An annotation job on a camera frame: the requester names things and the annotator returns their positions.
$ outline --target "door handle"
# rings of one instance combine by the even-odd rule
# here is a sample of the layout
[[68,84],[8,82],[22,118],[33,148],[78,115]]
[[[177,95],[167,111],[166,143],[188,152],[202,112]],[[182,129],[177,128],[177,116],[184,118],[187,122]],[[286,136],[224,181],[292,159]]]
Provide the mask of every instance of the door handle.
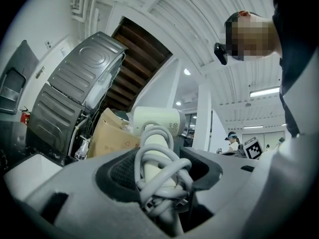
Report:
[[36,79],[40,77],[41,73],[45,74],[44,69],[45,69],[45,66],[42,66],[41,70],[35,76]]

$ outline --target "black shirt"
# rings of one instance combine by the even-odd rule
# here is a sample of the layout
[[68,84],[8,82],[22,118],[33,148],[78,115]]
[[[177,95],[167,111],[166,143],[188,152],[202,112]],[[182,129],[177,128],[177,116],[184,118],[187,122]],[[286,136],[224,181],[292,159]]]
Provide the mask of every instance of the black shirt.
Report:
[[280,65],[283,70],[280,99],[285,110],[287,129],[292,137],[297,124],[286,106],[283,95],[302,74],[318,45],[318,24],[315,0],[274,0],[273,22],[282,47]]

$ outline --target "neck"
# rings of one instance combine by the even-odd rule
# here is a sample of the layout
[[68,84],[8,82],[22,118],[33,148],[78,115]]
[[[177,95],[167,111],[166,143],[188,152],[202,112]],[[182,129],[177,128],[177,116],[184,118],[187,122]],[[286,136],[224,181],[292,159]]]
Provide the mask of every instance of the neck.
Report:
[[281,43],[279,35],[274,22],[270,19],[268,21],[269,29],[269,42],[271,43],[273,52],[277,53],[281,58],[283,57],[283,51],[281,49]]

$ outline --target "white t-shirt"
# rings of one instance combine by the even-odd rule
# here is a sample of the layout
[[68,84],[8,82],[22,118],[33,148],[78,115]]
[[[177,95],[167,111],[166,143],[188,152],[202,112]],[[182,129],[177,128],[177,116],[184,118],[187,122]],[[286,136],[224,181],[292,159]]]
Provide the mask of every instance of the white t-shirt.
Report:
[[229,147],[232,148],[233,151],[237,151],[238,150],[238,142],[233,142]]

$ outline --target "wooden stair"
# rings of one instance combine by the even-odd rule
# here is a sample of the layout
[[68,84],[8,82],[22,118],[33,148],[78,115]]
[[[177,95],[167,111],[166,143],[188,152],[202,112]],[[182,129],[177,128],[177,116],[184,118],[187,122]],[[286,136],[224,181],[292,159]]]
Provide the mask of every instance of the wooden stair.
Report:
[[128,50],[100,110],[109,107],[129,112],[138,94],[172,54],[155,37],[127,18],[113,38]]

